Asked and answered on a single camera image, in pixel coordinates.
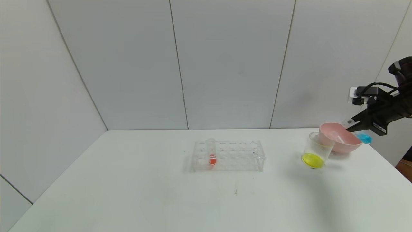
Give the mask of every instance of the clear plastic cup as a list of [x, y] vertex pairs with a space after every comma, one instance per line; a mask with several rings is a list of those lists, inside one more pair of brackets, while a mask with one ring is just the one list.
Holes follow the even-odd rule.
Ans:
[[302, 155], [302, 161], [311, 168], [322, 168], [335, 145], [335, 141], [328, 139], [326, 136], [323, 136], [321, 142], [319, 134], [319, 132], [309, 134]]

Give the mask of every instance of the white table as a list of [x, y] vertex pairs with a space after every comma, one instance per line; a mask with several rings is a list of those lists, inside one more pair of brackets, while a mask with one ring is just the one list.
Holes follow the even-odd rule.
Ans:
[[[411, 231], [412, 184], [372, 147], [300, 161], [317, 129], [112, 130], [11, 232]], [[195, 141], [260, 140], [263, 172], [193, 173]]]

